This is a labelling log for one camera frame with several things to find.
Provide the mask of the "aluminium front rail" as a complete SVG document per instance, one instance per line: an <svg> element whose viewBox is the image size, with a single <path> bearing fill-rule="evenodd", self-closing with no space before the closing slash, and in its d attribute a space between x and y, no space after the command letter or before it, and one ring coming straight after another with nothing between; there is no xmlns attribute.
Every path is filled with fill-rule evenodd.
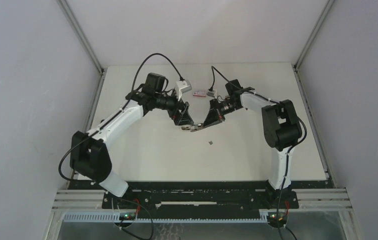
<svg viewBox="0 0 378 240"><path fill-rule="evenodd" d="M111 204L113 195L104 190L59 190L53 202L53 211L104 211ZM125 200L141 204L145 208L163 206L238 206L241 210L274 210L279 206L293 212L352 211L348 193L343 188L295 189L294 196L269 203L261 189L225 190L133 190Z"/></svg>

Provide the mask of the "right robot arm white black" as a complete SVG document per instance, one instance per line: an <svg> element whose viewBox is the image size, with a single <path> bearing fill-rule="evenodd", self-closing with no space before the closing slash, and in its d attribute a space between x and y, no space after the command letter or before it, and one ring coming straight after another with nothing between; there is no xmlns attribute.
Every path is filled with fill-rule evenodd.
<svg viewBox="0 0 378 240"><path fill-rule="evenodd" d="M201 128L208 128L225 121L225 115L247 109L261 115L264 139L272 148L271 173L268 184L272 191L266 194L266 203L279 208L286 201L282 191L291 184L290 167L293 150L303 140L303 123L298 118L291 100L277 101L254 92L254 88L243 88L237 79L225 84L228 97L223 101L209 101L208 114Z"/></svg>

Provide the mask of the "right aluminium frame post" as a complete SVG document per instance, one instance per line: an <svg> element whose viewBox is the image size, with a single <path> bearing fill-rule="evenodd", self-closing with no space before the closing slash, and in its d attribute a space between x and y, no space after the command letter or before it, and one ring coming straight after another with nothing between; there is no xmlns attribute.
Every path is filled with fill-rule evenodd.
<svg viewBox="0 0 378 240"><path fill-rule="evenodd" d="M304 44L298 58L296 59L296 62L295 64L293 65L293 69L295 72L298 72L299 69L301 68L309 50L311 49L317 35L319 34L319 31L321 30L322 28L322 25L324 24L327 16L329 15L334 3L336 1L335 0L327 0L326 1L326 4L324 6L324 8L322 9L311 33L309 34L308 36L308 39L306 41L306 43Z"/></svg>

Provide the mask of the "red white staple box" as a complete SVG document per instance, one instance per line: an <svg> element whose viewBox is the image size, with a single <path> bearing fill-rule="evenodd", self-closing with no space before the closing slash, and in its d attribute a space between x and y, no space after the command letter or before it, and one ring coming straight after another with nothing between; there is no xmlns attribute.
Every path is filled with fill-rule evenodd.
<svg viewBox="0 0 378 240"><path fill-rule="evenodd" d="M206 97L207 96L207 91L202 90L202 89L197 89L192 92L192 95L194 97Z"/></svg>

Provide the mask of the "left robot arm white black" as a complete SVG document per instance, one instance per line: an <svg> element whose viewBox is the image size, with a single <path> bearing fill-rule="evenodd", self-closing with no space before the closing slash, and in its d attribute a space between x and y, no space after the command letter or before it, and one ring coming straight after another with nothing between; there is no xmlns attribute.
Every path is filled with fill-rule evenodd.
<svg viewBox="0 0 378 240"><path fill-rule="evenodd" d="M180 78L173 89L164 89L168 79L157 73L149 73L145 83L125 96L124 104L96 127L77 131L71 138L70 167L97 183L114 195L114 202L126 209L134 196L127 191L128 183L113 171L109 148L131 125L148 112L159 109L167 111L176 126L193 124L189 115L189 103L182 96L192 90L190 82Z"/></svg>

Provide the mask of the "aluminium frame corner post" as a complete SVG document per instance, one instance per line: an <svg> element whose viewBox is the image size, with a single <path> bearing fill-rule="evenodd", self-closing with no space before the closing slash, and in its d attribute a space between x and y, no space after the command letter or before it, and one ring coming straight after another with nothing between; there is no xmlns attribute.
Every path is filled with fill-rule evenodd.
<svg viewBox="0 0 378 240"><path fill-rule="evenodd" d="M80 44L84 48L86 54L90 58L97 72L100 75L102 75L104 73L104 68L102 67L98 57L96 56L96 53L92 45L90 44L89 39L87 38L83 28L81 27L76 15L74 14L74 11L72 10L69 2L67 0L56 0L56 2L61 8L64 16L66 17L67 21L70 24L70 27L74 31L77 39L79 40Z"/></svg>

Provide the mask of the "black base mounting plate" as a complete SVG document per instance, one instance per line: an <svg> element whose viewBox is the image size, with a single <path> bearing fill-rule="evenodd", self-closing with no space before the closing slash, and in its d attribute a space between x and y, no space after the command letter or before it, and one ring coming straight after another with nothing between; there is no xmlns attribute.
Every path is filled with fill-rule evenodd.
<svg viewBox="0 0 378 240"><path fill-rule="evenodd" d="M260 181L130 181L122 197L87 180L74 180L55 198L56 209L138 213L156 220L245 220L261 212L333 209L346 194L325 180L294 181L274 190Z"/></svg>

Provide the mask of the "beige small stapler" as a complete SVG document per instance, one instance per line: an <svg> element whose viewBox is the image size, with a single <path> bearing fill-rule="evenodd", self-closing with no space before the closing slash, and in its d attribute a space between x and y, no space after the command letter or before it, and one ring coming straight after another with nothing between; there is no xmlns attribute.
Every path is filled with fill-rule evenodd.
<svg viewBox="0 0 378 240"><path fill-rule="evenodd" d="M186 132L196 132L204 128L202 123L183 125L180 129Z"/></svg>

